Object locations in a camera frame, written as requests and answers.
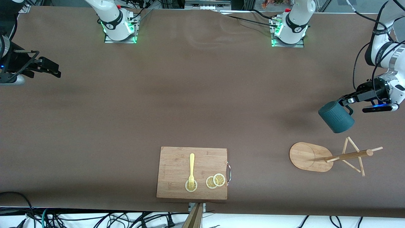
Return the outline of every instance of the white floor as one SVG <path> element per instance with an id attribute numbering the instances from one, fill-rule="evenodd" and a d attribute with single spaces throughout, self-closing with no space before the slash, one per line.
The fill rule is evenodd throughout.
<path id="1" fill-rule="evenodd" d="M 130 220 L 136 219 L 141 213 L 129 213 Z M 61 215 L 61 218 L 65 219 L 81 219 L 100 217 L 106 215 L 105 213 L 98 214 L 69 214 Z M 173 215 L 174 223 L 184 222 L 187 215 Z M 202 228 L 212 228 L 218 226 L 218 228 L 297 228 L 300 226 L 305 216 L 299 215 L 240 215 L 240 214 L 212 214 L 206 213 L 203 218 Z M 25 216 L 0 216 L 0 228 L 16 227 Z M 342 228 L 357 228 L 359 217 L 340 217 Z M 68 228 L 92 228 L 99 219 L 86 220 L 86 221 L 65 221 L 65 226 Z M 99 228 L 105 228 L 107 226 L 108 219 L 104 220 Z M 161 217 L 147 223 L 148 228 L 157 227 L 159 225 L 167 224 L 166 218 Z M 34 227 L 33 220 L 28 219 L 25 222 L 24 228 Z M 37 222 L 37 227 L 41 228 L 41 224 Z M 115 222 L 111 228 L 123 228 L 123 224 Z M 360 225 L 361 228 L 404 228 L 405 219 L 398 218 L 376 218 L 365 217 Z M 305 222 L 303 228 L 334 228 L 329 221 L 328 216 L 310 216 Z"/>

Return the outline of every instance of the brown tablecloth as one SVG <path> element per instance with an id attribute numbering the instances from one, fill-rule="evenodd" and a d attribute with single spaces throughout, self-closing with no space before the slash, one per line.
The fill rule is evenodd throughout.
<path id="1" fill-rule="evenodd" d="M 132 45 L 104 44 L 96 20 L 91 8 L 21 15 L 13 41 L 58 63 L 62 78 L 37 73 L 0 88 L 1 191 L 43 207 L 185 211 L 156 198 L 160 147 L 212 147 L 227 148 L 232 166 L 228 200 L 207 205 L 216 213 L 405 217 L 405 110 L 364 114 L 368 104 L 356 104 L 342 134 L 317 114 L 353 91 L 372 22 L 314 14 L 300 49 L 271 47 L 268 27 L 212 11 L 154 10 Z M 356 84 L 372 69 L 360 58 Z M 339 162 L 319 173 L 289 161 L 296 142 L 337 155 L 346 136 L 384 147 L 363 159 L 365 177 Z"/>

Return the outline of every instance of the lemon slice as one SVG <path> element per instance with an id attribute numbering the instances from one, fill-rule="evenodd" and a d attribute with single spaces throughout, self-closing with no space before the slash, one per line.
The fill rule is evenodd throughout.
<path id="1" fill-rule="evenodd" d="M 194 188 L 188 188 L 188 180 L 185 182 L 185 189 L 189 192 L 194 192 L 197 189 L 197 181 L 194 180 Z"/>
<path id="2" fill-rule="evenodd" d="M 217 186 L 214 184 L 214 176 L 209 176 L 207 180 L 205 181 L 205 184 L 207 185 L 208 188 L 214 189 Z"/>
<path id="3" fill-rule="evenodd" d="M 214 184 L 218 187 L 221 187 L 225 184 L 225 177 L 220 173 L 215 174 L 213 180 Z"/>

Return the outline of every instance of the wooden cutting board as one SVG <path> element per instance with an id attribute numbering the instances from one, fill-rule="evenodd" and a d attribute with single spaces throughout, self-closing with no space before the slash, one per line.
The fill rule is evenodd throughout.
<path id="1" fill-rule="evenodd" d="M 190 175 L 190 154 L 195 154 L 194 179 L 197 189 L 188 192 L 185 183 Z M 205 184 L 209 176 L 220 173 L 226 177 L 228 150 L 222 148 L 168 147 L 160 150 L 158 198 L 226 200 L 228 186 L 210 189 Z"/>

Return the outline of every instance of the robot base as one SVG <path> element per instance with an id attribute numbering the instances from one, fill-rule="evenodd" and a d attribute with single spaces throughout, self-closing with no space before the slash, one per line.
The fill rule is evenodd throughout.
<path id="1" fill-rule="evenodd" d="M 107 34 L 104 37 L 104 43 L 136 43 L 138 41 L 138 31 L 139 31 L 139 22 L 141 19 L 141 15 L 138 15 L 136 18 L 133 20 L 129 21 L 130 23 L 134 23 L 134 25 L 130 26 L 130 28 L 133 28 L 135 30 L 134 33 L 129 35 L 126 39 L 121 40 L 121 41 L 115 41 L 110 39 L 110 37 L 107 36 Z"/>
<path id="2" fill-rule="evenodd" d="M 272 19 L 269 19 L 269 24 L 274 24 L 277 26 L 280 26 L 280 23 L 282 22 L 282 17 L 281 15 L 277 15 L 276 17 L 273 17 Z M 270 26 L 270 35 L 271 35 L 271 46 L 272 47 L 304 47 L 304 39 L 301 38 L 300 41 L 298 41 L 298 43 L 295 44 L 288 44 L 288 43 L 284 43 L 280 40 L 280 38 L 278 38 L 275 33 L 276 30 L 279 29 L 271 27 Z"/>

